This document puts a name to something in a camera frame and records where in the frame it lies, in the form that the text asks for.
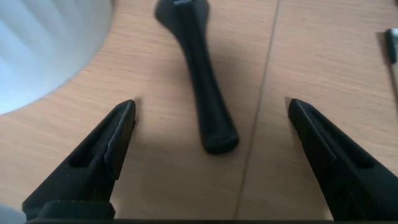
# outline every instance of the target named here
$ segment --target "black tool handle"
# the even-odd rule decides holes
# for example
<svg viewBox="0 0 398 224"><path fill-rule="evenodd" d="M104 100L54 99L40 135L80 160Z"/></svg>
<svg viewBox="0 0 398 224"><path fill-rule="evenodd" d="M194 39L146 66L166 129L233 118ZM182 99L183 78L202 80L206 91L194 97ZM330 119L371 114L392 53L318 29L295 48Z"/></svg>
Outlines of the black tool handle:
<svg viewBox="0 0 398 224"><path fill-rule="evenodd" d="M164 0L164 2L172 4L168 9L169 15L167 18L157 15L157 18L176 35L185 53L197 103L203 146L211 154L228 152L237 146L239 138L218 89L206 46L204 33L206 18L200 17L199 14L207 16L207 11L203 11L208 10L208 5L203 7L198 4L207 4L207 2L204 0L173 2Z"/></svg>

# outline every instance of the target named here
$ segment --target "black clamp jaw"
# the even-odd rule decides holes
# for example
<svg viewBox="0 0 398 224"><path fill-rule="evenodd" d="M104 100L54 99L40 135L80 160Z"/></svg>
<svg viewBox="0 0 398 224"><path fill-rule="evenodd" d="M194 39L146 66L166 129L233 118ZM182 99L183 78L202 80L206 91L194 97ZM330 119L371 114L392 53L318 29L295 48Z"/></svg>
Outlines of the black clamp jaw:
<svg viewBox="0 0 398 224"><path fill-rule="evenodd" d="M398 220L398 178L312 105L289 118L336 221Z"/></svg>
<svg viewBox="0 0 398 224"><path fill-rule="evenodd" d="M177 38L191 74L203 147L210 154L233 150L238 132L218 89L206 45L206 0L160 0L156 19Z"/></svg>
<svg viewBox="0 0 398 224"><path fill-rule="evenodd" d="M24 201L27 219L113 219L109 202L136 117L132 100L117 105Z"/></svg>

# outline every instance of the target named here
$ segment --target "white object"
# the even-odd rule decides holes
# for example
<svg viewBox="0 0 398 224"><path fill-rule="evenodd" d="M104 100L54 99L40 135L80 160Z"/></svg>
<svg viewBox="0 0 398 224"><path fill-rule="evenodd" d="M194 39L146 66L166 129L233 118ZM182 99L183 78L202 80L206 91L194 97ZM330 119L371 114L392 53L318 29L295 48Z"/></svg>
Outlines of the white object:
<svg viewBox="0 0 398 224"><path fill-rule="evenodd" d="M0 203L0 219L2 224L23 224L26 223L24 212L8 207Z"/></svg>
<svg viewBox="0 0 398 224"><path fill-rule="evenodd" d="M0 0L0 114L82 69L111 27L109 0Z"/></svg>

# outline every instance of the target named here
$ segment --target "wooden table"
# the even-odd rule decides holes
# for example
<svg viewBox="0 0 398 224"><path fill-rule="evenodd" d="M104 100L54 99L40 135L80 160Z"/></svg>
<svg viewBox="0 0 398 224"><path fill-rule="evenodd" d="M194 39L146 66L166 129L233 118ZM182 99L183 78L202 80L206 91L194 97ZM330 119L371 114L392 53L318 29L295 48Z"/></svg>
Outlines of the wooden table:
<svg viewBox="0 0 398 224"><path fill-rule="evenodd" d="M102 49L57 91L0 116L0 201L22 201L119 102L138 125L112 202L123 218L331 218L286 101L317 107L398 174L398 117L378 33L394 0L212 0L208 44L241 143L201 148L181 49L155 0L116 1Z"/></svg>

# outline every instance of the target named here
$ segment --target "wooden surface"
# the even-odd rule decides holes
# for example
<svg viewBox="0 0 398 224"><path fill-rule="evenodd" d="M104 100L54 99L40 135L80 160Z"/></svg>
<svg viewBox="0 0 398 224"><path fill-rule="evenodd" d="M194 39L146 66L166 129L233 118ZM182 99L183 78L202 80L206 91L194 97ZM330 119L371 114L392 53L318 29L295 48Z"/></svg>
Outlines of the wooden surface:
<svg viewBox="0 0 398 224"><path fill-rule="evenodd" d="M287 98L317 107L398 174L398 119L378 33L394 0L212 0L208 45L241 143L201 148L187 66L153 17L155 0L116 1L102 49L67 84L0 116L0 202L22 201L119 102L138 125L112 202L123 218L325 219L289 124Z"/></svg>

